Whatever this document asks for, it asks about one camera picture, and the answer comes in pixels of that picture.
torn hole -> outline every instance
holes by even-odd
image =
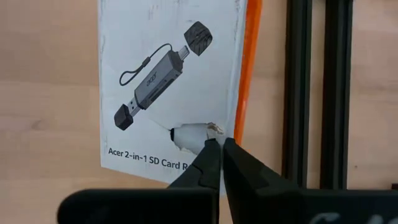
[[[205,141],[215,138],[219,144],[225,141],[224,131],[215,123],[183,124],[170,130],[170,138],[182,151],[199,154]]]

sd card reader illustration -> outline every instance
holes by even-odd
[[[213,36],[209,29],[201,22],[194,23],[185,33],[185,40],[189,49],[200,56],[211,44]],[[173,51],[171,44],[160,46],[150,57],[147,57],[142,65],[135,71],[125,71],[119,79],[121,86],[127,85],[150,62],[150,59],[163,47],[169,46],[170,50],[148,73],[143,81],[134,90],[134,97],[127,104],[123,104],[114,115],[115,125],[126,130],[132,123],[133,117],[148,107],[182,74],[184,59],[189,55],[188,47],[183,46],[178,52]],[[125,74],[133,74],[126,82],[122,82]]]

product box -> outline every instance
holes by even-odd
[[[98,2],[101,165],[173,182],[233,137],[246,0]]]

wooden surface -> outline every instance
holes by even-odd
[[[263,0],[243,146],[280,171],[286,1]],[[308,184],[319,178],[324,0],[313,1]],[[0,222],[55,223],[88,187],[165,187],[100,167],[96,1],[0,2]],[[398,1],[354,5],[352,189],[398,182]],[[220,223],[231,223],[221,200]]]

black metal bar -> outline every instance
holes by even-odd
[[[326,0],[321,189],[347,188],[352,0]]]
[[[312,0],[288,0],[282,176],[307,186]]]

